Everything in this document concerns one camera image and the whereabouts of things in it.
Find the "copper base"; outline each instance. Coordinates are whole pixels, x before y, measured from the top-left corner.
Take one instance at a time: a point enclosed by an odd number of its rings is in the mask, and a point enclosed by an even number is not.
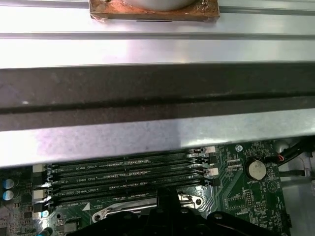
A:
[[[219,17],[217,0],[198,0],[174,11],[149,11],[131,6],[122,0],[90,0],[90,14],[94,19],[125,19],[155,21],[208,21]]]

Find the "dimm slot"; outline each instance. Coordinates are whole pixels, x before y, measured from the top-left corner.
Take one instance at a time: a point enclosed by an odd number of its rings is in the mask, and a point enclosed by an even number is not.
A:
[[[117,158],[117,160],[111,161],[99,161],[99,162],[87,162],[87,163],[77,163],[71,165],[53,165],[52,173],[67,173],[67,172],[76,172],[76,171],[84,171],[84,170],[92,170],[92,169],[104,169],[104,168],[115,168],[115,167],[123,167],[123,166],[133,166],[140,164],[151,164],[154,162],[161,161],[172,161],[172,160],[180,160],[180,159],[188,159],[184,153],[176,153],[171,155],[161,155],[161,156],[147,156],[147,157],[121,157]]]
[[[73,197],[65,197],[65,198],[60,198],[56,199],[53,201],[56,202],[57,204],[59,203],[65,203],[65,202],[73,202],[73,201],[80,201],[80,200],[91,200],[95,198],[101,198],[101,197],[117,197],[121,194],[124,195],[136,195],[138,193],[144,192],[144,191],[149,191],[155,190],[157,187],[182,187],[182,186],[190,186],[190,185],[198,185],[200,184],[200,176],[196,176],[193,179],[193,176],[190,176],[189,180],[183,180],[179,182],[167,182],[161,185],[154,185],[154,186],[144,186],[140,188],[130,188],[130,189],[121,189],[121,190],[113,190],[113,191],[107,191],[107,192],[101,192],[101,193],[93,193],[93,194],[85,194],[85,195],[79,195],[79,196],[73,196]]]
[[[115,183],[115,182],[128,182],[128,181],[136,181],[143,179],[151,179],[158,177],[171,177],[178,176],[184,174],[193,174],[199,173],[199,170],[195,169],[181,169],[177,171],[171,172],[162,172],[162,173],[150,173],[149,171],[141,170],[141,172],[132,172],[131,175],[126,174],[114,174],[114,175],[92,175],[92,176],[82,176],[82,177],[71,177],[63,179],[62,181],[58,181],[53,183],[53,186],[58,186],[59,189],[70,189],[76,188],[79,186],[91,186],[106,183]]]
[[[144,158],[144,157],[161,157],[161,156],[177,156],[179,154],[186,155],[185,150],[176,150],[176,151],[169,151],[167,153],[165,152],[149,152],[149,153],[143,153],[143,154],[135,154],[135,155],[129,155],[129,156],[115,156],[115,157],[104,157],[104,158],[95,158],[93,160],[89,160],[86,162],[82,161],[73,161],[71,164],[69,163],[59,163],[59,164],[53,164],[52,167],[64,167],[69,165],[80,165],[82,163],[97,163],[97,162],[106,162],[106,161],[118,161],[118,160],[124,160],[126,158],[128,159],[135,159],[135,158]]]
[[[108,169],[92,169],[92,170],[83,170],[83,171],[75,171],[75,172],[65,172],[65,173],[58,173],[57,176],[54,176],[54,178],[57,177],[71,177],[71,176],[81,176],[81,175],[90,175],[90,174],[96,174],[96,173],[106,173],[106,172],[121,172],[126,170],[134,170],[134,169],[148,169],[148,168],[154,168],[159,166],[172,166],[177,164],[195,164],[197,159],[180,159],[180,160],[173,160],[169,162],[157,162],[152,164],[142,164],[142,165],[136,165],[136,166],[123,166],[118,168],[108,168]]]
[[[92,193],[106,192],[106,191],[111,191],[111,190],[144,187],[146,185],[154,186],[154,185],[162,184],[165,182],[182,181],[183,179],[187,179],[190,176],[192,175],[164,177],[164,178],[150,179],[150,180],[144,180],[144,181],[130,181],[127,183],[123,182],[123,183],[117,183],[117,184],[106,184],[106,185],[98,185],[98,186],[91,186],[91,187],[84,187],[84,188],[61,190],[60,192],[54,194],[53,197],[62,198],[62,197],[77,196],[81,194],[92,194]]]

